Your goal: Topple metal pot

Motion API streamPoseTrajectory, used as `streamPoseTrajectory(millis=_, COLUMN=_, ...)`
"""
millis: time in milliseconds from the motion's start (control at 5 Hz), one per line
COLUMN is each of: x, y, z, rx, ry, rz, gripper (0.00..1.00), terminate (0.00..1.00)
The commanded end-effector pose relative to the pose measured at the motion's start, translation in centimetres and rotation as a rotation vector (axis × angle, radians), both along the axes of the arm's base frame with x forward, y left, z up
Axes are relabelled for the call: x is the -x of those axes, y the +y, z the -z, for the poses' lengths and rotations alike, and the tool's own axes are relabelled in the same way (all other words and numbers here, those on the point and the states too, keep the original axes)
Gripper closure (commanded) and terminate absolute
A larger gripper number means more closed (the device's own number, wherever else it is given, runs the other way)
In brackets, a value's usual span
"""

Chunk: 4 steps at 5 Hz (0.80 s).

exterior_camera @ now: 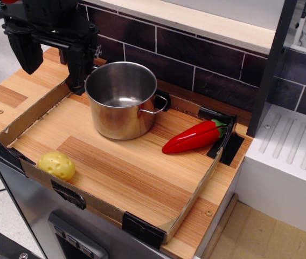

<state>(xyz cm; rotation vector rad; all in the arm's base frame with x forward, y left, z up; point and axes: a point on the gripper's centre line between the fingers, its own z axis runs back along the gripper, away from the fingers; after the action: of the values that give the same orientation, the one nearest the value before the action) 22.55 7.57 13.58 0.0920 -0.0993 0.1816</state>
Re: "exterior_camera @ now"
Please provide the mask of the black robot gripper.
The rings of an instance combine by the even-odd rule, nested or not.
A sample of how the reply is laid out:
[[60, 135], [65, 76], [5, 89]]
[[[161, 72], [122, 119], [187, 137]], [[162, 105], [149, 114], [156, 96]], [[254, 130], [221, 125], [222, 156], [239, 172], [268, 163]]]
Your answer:
[[78, 12], [78, 1], [21, 1], [0, 3], [4, 34], [22, 69], [33, 74], [43, 62], [40, 44], [59, 48], [60, 62], [67, 65], [69, 90], [85, 92], [85, 80], [101, 54], [99, 28]]

